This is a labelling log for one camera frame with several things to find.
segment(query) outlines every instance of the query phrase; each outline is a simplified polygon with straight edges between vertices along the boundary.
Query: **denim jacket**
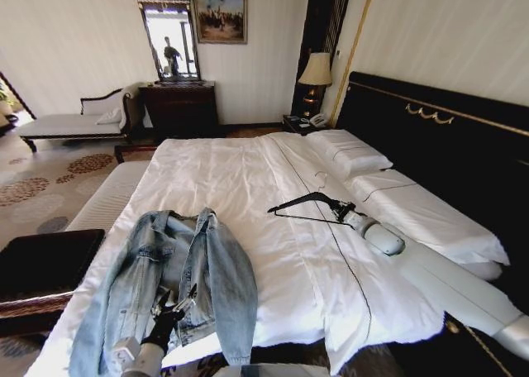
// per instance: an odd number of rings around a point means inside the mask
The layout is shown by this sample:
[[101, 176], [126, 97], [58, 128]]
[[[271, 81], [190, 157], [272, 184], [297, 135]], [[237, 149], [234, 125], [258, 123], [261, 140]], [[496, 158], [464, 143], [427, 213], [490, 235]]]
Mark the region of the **denim jacket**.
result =
[[114, 344], [127, 336], [141, 342], [158, 298], [171, 289], [177, 302], [194, 284], [197, 305], [178, 322], [169, 348], [217, 332], [228, 363], [248, 364], [257, 313], [250, 259], [213, 210], [195, 217], [165, 210], [140, 218], [94, 294], [74, 338], [70, 374], [112, 375]]

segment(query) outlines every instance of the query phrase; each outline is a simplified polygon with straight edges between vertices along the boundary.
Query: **framed painting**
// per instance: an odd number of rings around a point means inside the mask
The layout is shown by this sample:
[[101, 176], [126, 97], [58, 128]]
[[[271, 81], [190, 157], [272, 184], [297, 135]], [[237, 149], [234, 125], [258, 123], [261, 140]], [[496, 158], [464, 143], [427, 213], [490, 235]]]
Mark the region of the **framed painting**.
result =
[[200, 43], [245, 44], [248, 34], [246, 0], [193, 0]]

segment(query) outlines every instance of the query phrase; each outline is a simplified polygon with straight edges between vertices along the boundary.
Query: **dresser drawer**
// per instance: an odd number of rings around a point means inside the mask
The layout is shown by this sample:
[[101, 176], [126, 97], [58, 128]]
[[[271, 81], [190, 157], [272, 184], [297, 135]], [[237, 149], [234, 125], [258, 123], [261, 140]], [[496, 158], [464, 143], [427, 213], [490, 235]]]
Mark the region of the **dresser drawer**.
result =
[[155, 85], [140, 88], [140, 91], [160, 137], [190, 138], [217, 134], [217, 105], [212, 83]]

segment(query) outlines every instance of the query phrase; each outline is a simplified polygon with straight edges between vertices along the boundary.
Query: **black hanger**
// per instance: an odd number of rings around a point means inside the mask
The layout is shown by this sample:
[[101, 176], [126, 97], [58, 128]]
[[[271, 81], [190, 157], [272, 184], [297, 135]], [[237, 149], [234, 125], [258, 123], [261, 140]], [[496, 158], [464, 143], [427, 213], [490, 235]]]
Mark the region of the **black hanger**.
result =
[[282, 203], [279, 206], [274, 206], [273, 208], [268, 210], [268, 213], [274, 212], [275, 216], [280, 216], [280, 217], [295, 217], [295, 218], [304, 218], [307, 220], [315, 220], [317, 222], [331, 222], [331, 221], [319, 219], [319, 218], [290, 216], [287, 214], [277, 213], [278, 210], [289, 208], [291, 206], [298, 205], [304, 202], [309, 202], [309, 201], [320, 201], [320, 202], [324, 202], [327, 205], [329, 205], [329, 208], [331, 208], [332, 212], [336, 216], [337, 222], [332, 222], [334, 224], [343, 224], [344, 217], [346, 216], [346, 214], [348, 212], [353, 212], [355, 210], [355, 204], [352, 202], [338, 201], [336, 199], [331, 199], [327, 197], [324, 193], [315, 192], [315, 193], [308, 193], [307, 195], [303, 195], [302, 197], [295, 198], [292, 201]]

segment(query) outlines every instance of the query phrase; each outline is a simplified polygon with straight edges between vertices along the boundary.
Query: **chaise lounge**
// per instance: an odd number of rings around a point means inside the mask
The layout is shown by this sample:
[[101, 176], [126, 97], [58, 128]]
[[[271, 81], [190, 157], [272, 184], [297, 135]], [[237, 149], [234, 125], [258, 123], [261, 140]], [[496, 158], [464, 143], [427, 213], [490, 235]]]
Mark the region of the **chaise lounge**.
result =
[[80, 114], [46, 115], [17, 128], [17, 134], [36, 152], [37, 139], [128, 139], [141, 122], [144, 108], [132, 84], [100, 98], [81, 98]]

